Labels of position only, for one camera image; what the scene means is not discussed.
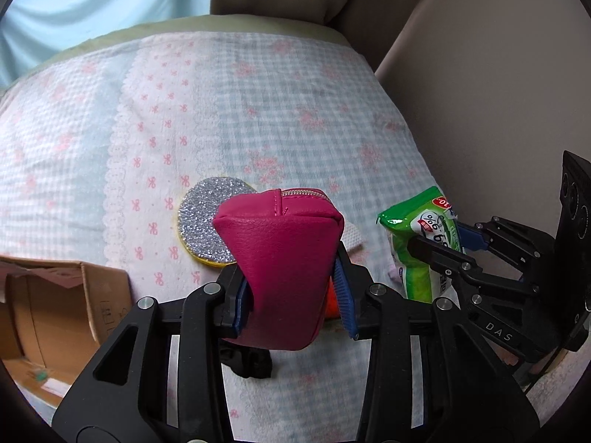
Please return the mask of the person's hand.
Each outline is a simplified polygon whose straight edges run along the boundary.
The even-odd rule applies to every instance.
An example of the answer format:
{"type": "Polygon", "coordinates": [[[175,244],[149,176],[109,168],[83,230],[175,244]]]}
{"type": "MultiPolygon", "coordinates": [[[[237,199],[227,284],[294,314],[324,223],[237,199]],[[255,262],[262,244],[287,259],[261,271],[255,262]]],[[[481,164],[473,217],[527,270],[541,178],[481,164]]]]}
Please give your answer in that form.
{"type": "Polygon", "coordinates": [[[501,347],[500,345],[494,342],[491,342],[490,345],[493,348],[496,355],[505,365],[517,369],[524,364],[524,361],[521,358],[519,358],[517,355],[513,354],[509,350],[501,347]]]}

